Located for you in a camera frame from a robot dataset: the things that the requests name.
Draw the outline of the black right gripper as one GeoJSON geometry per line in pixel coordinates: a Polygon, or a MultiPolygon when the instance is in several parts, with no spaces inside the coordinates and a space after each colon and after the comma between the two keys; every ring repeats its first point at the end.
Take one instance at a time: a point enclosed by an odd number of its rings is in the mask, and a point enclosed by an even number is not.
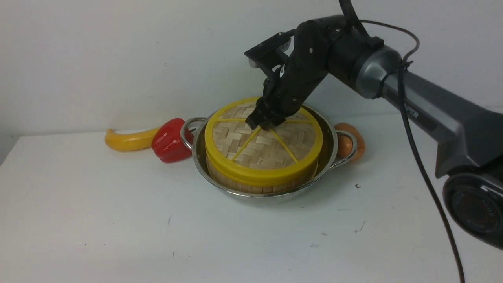
{"type": "Polygon", "coordinates": [[[251,129],[278,127],[301,108],[327,75],[327,70],[300,66],[289,59],[266,79],[262,98],[246,118],[246,124],[251,129]]]}

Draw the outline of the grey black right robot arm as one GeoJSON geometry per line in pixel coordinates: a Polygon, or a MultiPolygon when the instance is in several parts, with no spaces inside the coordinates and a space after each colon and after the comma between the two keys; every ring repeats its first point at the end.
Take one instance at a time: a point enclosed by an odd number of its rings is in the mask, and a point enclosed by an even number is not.
{"type": "Polygon", "coordinates": [[[366,99],[404,110],[438,145],[435,177],[447,211],[467,233],[502,249],[502,114],[407,71],[407,61],[343,15],[301,23],[245,53],[266,75],[246,123],[271,129],[294,115],[327,76],[366,99]]]}

